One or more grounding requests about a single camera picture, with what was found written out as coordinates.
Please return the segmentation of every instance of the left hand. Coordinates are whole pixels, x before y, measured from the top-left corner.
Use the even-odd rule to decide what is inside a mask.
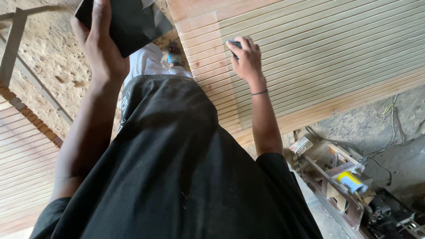
[[[78,43],[90,63],[95,83],[122,84],[130,71],[129,58],[122,58],[118,47],[109,35],[111,25],[111,0],[94,0],[91,29],[76,17],[71,25]]]

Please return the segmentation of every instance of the blue sandal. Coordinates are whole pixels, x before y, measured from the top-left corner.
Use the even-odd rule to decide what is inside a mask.
[[[170,47],[174,47],[177,50],[179,50],[180,54],[168,52]],[[177,44],[171,43],[167,46],[167,60],[168,60],[168,63],[181,63],[181,50],[177,47]]]

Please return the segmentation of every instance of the dirt floor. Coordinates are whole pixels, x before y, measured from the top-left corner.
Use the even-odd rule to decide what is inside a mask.
[[[55,11],[44,12],[28,17],[19,55],[32,68],[43,84],[56,97],[63,108],[74,118],[82,97],[90,85],[91,69],[74,38],[69,19],[81,0],[4,0],[0,1],[0,14],[13,12],[16,7],[30,9],[39,6],[58,6]],[[157,5],[172,21],[166,0]],[[0,23],[0,33],[7,36],[10,22]],[[175,29],[158,38],[154,43],[164,49],[171,42],[181,46]],[[166,56],[164,67],[168,68]],[[187,61],[183,66],[188,69]],[[15,67],[10,89],[45,122],[59,137],[65,138],[69,125],[33,86],[33,84]],[[113,137],[119,128],[120,109],[117,108]]]

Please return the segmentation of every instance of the black sandpaper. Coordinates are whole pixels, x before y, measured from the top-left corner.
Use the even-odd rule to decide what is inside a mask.
[[[126,58],[173,29],[170,21],[154,4],[143,9],[141,0],[111,0],[110,36]],[[93,0],[83,0],[75,17],[91,28]]]

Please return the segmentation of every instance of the right hand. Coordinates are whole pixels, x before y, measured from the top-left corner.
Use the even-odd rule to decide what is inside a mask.
[[[260,47],[254,44],[250,37],[236,37],[235,41],[241,43],[242,49],[230,41],[226,42],[230,50],[239,58],[239,61],[233,55],[230,58],[233,70],[248,82],[252,94],[266,90],[266,78],[261,72]]]
[[[122,84],[130,71],[129,58],[122,58],[109,35],[111,25],[110,0],[94,0],[91,29],[76,17],[71,18],[76,39],[91,66],[94,83]]]

